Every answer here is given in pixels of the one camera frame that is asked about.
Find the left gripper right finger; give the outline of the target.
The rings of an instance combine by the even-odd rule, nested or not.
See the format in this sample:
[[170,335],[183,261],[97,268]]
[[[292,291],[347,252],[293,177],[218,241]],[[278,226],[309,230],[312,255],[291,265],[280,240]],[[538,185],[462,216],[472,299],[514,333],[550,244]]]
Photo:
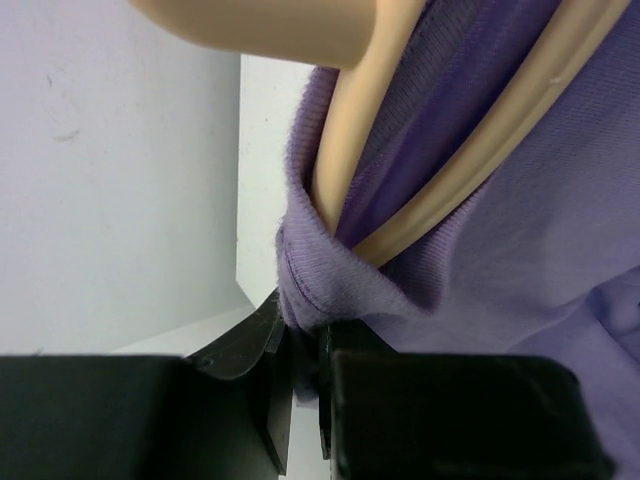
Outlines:
[[610,479],[572,371],[542,357],[401,354],[359,320],[319,340],[335,479]]

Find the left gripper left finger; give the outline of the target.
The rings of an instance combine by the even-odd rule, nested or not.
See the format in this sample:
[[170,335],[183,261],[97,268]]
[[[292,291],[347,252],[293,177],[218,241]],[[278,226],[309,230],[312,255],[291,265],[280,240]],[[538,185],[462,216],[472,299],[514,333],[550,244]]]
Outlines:
[[278,298],[186,356],[1,360],[5,479],[276,479],[287,470],[289,339]]

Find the purple t shirt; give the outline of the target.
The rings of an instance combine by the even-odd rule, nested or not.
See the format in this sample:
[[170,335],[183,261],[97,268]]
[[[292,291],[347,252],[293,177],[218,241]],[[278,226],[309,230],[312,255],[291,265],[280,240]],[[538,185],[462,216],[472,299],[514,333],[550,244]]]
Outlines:
[[432,1],[398,65],[329,234],[309,199],[337,71],[313,71],[276,236],[294,389],[315,407],[320,329],[361,319],[401,352],[553,358],[579,377],[617,477],[639,475],[639,5],[632,2],[512,154],[381,268],[353,248],[488,112],[553,1]]

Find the wooden hanger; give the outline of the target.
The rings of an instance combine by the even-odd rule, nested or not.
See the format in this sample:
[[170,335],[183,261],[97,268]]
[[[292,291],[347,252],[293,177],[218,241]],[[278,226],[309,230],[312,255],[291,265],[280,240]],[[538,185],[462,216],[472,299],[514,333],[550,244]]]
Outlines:
[[[191,43],[339,72],[317,151],[312,203],[337,229],[349,185],[421,1],[139,1],[137,10]],[[574,80],[627,9],[564,1],[463,145],[355,253],[382,266],[432,230],[484,182]]]

